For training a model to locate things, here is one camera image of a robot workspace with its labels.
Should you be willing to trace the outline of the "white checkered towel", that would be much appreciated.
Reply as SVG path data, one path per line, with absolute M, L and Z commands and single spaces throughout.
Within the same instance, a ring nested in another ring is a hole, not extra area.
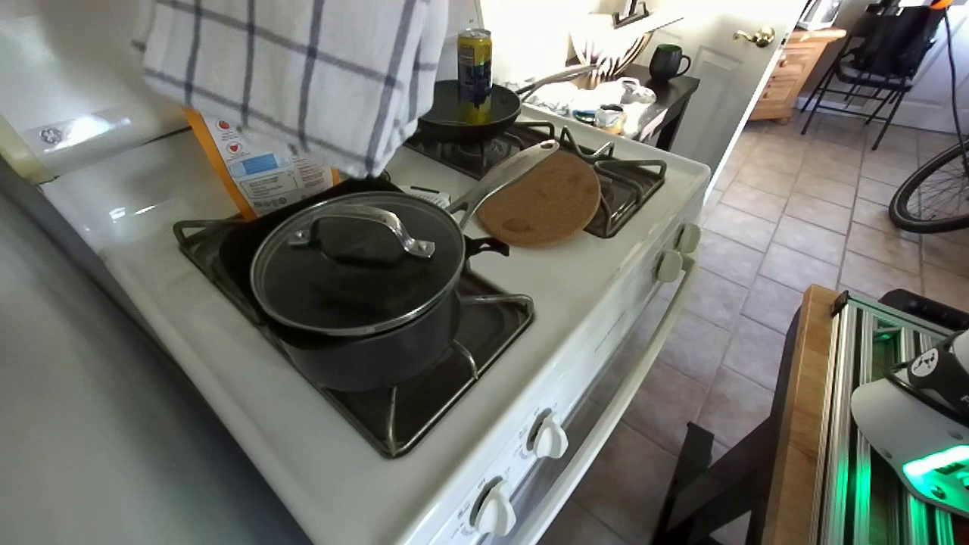
M 449 0 L 151 0 L 151 90 L 381 173 L 432 107 Z

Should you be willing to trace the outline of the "black cooking pot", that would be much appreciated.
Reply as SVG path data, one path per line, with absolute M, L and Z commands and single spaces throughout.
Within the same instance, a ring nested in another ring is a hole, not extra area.
M 393 388 L 459 352 L 461 279 L 493 236 L 470 240 L 439 205 L 401 191 L 312 202 L 268 233 L 248 269 L 293 368 L 321 388 Z

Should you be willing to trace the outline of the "glass pot lid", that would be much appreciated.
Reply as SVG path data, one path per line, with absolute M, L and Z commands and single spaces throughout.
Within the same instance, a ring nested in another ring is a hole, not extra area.
M 401 191 L 312 202 L 258 245 L 251 291 L 284 326 L 371 337 L 446 299 L 468 265 L 459 221 Z

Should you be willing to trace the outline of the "front cast iron grate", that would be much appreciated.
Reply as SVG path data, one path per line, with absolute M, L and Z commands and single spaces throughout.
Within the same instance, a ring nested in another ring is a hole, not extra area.
M 459 285 L 451 337 L 439 355 L 431 330 L 401 343 L 323 339 L 275 323 L 251 295 L 248 268 L 275 218 L 176 221 L 179 250 L 262 330 L 262 337 L 386 458 L 413 451 L 432 423 L 533 323 L 533 299 L 507 295 L 475 273 Z

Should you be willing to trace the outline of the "white gas stove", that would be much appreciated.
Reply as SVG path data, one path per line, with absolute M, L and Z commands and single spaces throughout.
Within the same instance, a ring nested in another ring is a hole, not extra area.
M 162 339 L 316 545 L 535 541 L 654 368 L 694 279 L 702 165 L 561 123 L 555 148 L 660 189 L 609 240 L 472 262 L 424 374 L 265 314 L 268 230 L 149 97 L 143 0 L 0 0 L 19 173 Z

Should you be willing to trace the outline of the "rear cast iron grate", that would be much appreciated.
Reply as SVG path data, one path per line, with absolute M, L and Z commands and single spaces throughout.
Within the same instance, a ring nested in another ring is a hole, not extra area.
M 408 148 L 470 179 L 483 179 L 501 160 L 546 139 L 557 139 L 565 151 L 579 156 L 601 177 L 601 210 L 589 225 L 590 236 L 611 240 L 666 183 L 665 160 L 621 160 L 611 144 L 601 148 L 579 145 L 568 127 L 555 127 L 552 122 L 515 122 L 483 144 L 446 144 L 417 131 Z

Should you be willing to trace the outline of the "black frying pan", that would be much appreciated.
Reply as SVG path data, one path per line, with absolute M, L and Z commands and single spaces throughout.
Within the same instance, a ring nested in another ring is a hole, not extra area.
M 493 139 L 517 122 L 530 95 L 584 75 L 593 75 L 593 67 L 568 67 L 523 87 L 491 85 L 483 97 L 472 97 L 459 78 L 446 78 L 432 87 L 432 109 L 417 119 L 417 134 L 442 144 Z

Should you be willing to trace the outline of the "white stove knob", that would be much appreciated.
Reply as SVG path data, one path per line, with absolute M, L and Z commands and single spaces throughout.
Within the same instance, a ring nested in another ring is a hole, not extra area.
M 657 283 L 676 283 L 686 269 L 686 254 L 670 248 L 657 259 L 657 268 L 654 268 L 654 279 Z
M 507 483 L 493 480 L 475 500 L 470 525 L 489 535 L 510 535 L 517 525 L 515 506 L 510 500 Z
M 533 458 L 561 460 L 571 448 L 571 435 L 552 412 L 544 412 L 527 435 L 527 451 Z
M 676 236 L 676 248 L 694 254 L 701 248 L 702 230 L 697 225 L 683 225 Z

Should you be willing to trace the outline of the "orange printed instruction card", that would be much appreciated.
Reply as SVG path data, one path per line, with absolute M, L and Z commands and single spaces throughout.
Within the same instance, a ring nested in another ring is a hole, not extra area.
M 245 221 L 293 205 L 340 183 L 340 173 L 323 159 L 289 144 L 245 134 L 200 112 L 187 112 L 187 127 Z

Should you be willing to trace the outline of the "dark side table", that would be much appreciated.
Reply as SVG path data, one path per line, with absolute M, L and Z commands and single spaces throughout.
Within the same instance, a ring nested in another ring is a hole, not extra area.
M 652 82 L 642 67 L 633 67 L 627 75 L 596 87 L 582 87 L 579 82 L 546 85 L 530 97 L 530 107 L 609 137 L 670 148 L 697 90 L 701 82 L 694 75 Z

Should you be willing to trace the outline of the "black mug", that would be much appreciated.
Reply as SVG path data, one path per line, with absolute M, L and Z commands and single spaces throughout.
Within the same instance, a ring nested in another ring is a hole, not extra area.
M 690 55 L 683 46 L 657 46 L 647 63 L 654 85 L 670 85 L 690 71 Z

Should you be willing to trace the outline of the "wooden cabinet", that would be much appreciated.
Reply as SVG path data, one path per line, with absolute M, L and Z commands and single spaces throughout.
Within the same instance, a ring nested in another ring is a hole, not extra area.
M 821 55 L 843 41 L 843 29 L 795 29 L 751 112 L 753 122 L 789 122 Z

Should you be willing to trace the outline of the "black folding chair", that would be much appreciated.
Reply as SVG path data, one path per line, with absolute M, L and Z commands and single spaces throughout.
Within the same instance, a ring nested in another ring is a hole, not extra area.
M 855 116 L 855 99 L 865 99 L 873 103 L 865 122 L 881 122 L 877 137 L 881 145 L 952 7 L 955 0 L 917 0 L 914 7 L 873 0 L 803 103 L 803 127 L 813 127 L 819 112 Z

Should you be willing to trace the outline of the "bicycle wheel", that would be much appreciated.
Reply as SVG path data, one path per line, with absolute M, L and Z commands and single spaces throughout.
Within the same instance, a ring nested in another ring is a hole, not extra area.
M 890 221 L 914 233 L 969 228 L 969 144 L 959 139 L 920 165 L 890 197 Z

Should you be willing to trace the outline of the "metal rail frame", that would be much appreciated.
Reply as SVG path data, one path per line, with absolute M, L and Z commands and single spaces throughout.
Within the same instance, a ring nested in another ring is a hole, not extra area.
M 852 419 L 852 393 L 967 330 L 967 314 L 909 295 L 840 295 L 832 306 L 821 545 L 969 545 L 969 518 L 907 492 Z

